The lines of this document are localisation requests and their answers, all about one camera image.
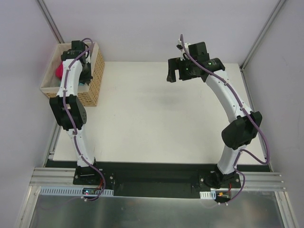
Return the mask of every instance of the wicker basket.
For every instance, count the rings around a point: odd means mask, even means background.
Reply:
[[[69,50],[71,44],[58,44],[50,64],[48,65],[47,72],[43,78],[40,90],[49,98],[55,97],[60,85],[60,80],[55,76],[55,70],[60,65],[60,56],[63,51]],[[78,86],[78,98],[83,106],[93,107],[97,105],[101,79],[103,77],[105,62],[101,55],[99,46],[94,43],[93,51],[91,52],[91,69],[93,79],[90,85]]]

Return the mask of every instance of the red object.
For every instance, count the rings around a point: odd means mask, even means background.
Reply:
[[[59,78],[60,80],[62,79],[62,74],[63,74],[63,64],[61,62],[61,64],[59,65],[59,67],[57,67],[55,75],[57,78]]]

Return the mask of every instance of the wall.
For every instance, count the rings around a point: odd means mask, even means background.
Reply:
[[[34,0],[0,7],[0,223],[14,227],[54,117],[39,85],[56,41]]]
[[[166,62],[186,42],[242,64],[277,0],[45,0],[64,40],[89,36],[106,61]]]
[[[284,175],[300,227],[304,227],[304,1],[290,0],[279,14],[245,77],[263,114],[272,165]]]

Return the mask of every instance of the purple cable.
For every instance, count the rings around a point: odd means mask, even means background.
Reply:
[[[180,35],[180,41],[181,41],[181,45],[182,45],[182,48],[184,49],[184,52],[185,54],[188,56],[188,58],[195,64],[197,65],[200,69],[202,69],[203,71],[207,72],[208,74],[214,76],[215,78],[217,78],[218,80],[220,80],[221,82],[223,82],[229,89],[230,91],[232,92],[233,96],[236,98],[237,100],[237,103],[238,105],[240,106],[240,109],[243,111],[243,113],[247,116],[247,118],[249,119],[249,121],[252,123],[252,125],[256,128],[257,132],[259,132],[259,134],[262,136],[262,139],[264,141],[264,144],[265,144],[265,147],[266,147],[266,161],[261,161],[259,160],[253,153],[249,152],[248,150],[245,150],[245,149],[241,149],[239,150],[240,152],[246,152],[248,153],[250,156],[252,156],[255,160],[257,160],[259,163],[263,164],[263,165],[268,165],[269,162],[270,162],[270,149],[269,149],[269,144],[268,144],[268,140],[266,138],[266,136],[264,135],[264,133],[262,132],[262,130],[257,126],[257,124],[254,122],[254,120],[251,118],[251,116],[249,115],[249,113],[246,111],[246,109],[243,107],[243,103],[241,102],[241,100],[239,99],[236,91],[232,88],[232,86],[225,80],[223,79],[222,77],[218,76],[217,74],[209,71],[208,69],[204,68],[202,65],[200,65],[190,54],[189,52],[186,50],[185,48],[185,43],[184,43],[184,37],[183,35],[181,34]],[[237,162],[238,162],[238,159],[240,158],[241,156],[241,153],[239,152],[235,162],[234,162],[234,170],[235,172],[241,174],[243,176],[243,184],[242,184],[242,187],[240,188],[239,192],[229,201],[232,201],[234,200],[241,192],[242,190],[244,189],[244,186],[245,186],[245,175],[238,171],[236,169],[236,165],[237,165]]]
[[[85,39],[83,39],[82,40],[82,42],[83,41],[85,41],[85,40],[89,40],[90,42],[91,42],[91,45],[90,45],[90,47],[89,48],[87,48],[86,50],[84,50],[82,53],[80,53],[79,54],[79,56],[77,56],[71,63],[70,63],[70,65],[68,66],[68,68],[71,68],[71,66],[81,57],[81,56],[83,56],[87,51],[90,51],[92,48],[93,48],[93,41],[92,41],[92,39],[90,39],[90,38],[85,38]],[[65,82],[64,82],[64,88],[65,89],[67,89],[67,77],[68,77],[68,73],[69,73],[69,69],[66,71],[66,77],[65,77]],[[73,132],[73,134],[75,135],[74,136],[74,143],[75,143],[75,147],[76,147],[76,150],[77,150],[77,152],[78,152],[78,154],[81,156],[81,159],[88,165],[88,166],[90,166],[92,169],[94,169],[95,171],[97,171],[98,172],[98,174],[101,176],[101,178],[103,179],[103,188],[102,188],[102,190],[100,191],[100,193],[98,193],[98,195],[96,196],[96,197],[94,197],[94,198],[92,198],[92,199],[87,199],[88,201],[93,201],[93,200],[95,200],[95,199],[97,199],[103,192],[104,192],[104,190],[105,190],[105,177],[103,176],[103,174],[99,171],[99,169],[97,169],[96,167],[94,167],[93,165],[91,165],[83,156],[82,156],[82,154],[81,154],[81,151],[80,151],[80,149],[79,149],[79,147],[78,147],[78,144],[77,144],[77,140],[76,140],[76,135],[77,135],[77,128],[76,128],[76,124],[75,124],[75,122],[74,122],[74,120],[73,120],[73,117],[72,117],[72,115],[71,115],[71,113],[70,113],[70,111],[69,111],[69,109],[67,108],[67,104],[66,104],[66,90],[64,90],[63,91],[63,107],[64,107],[64,109],[65,109],[65,111],[66,111],[66,113],[67,113],[67,115],[68,115],[68,118],[70,119],[70,121],[71,121],[71,123],[72,123],[72,126],[73,126],[73,128],[74,128],[74,132]]]

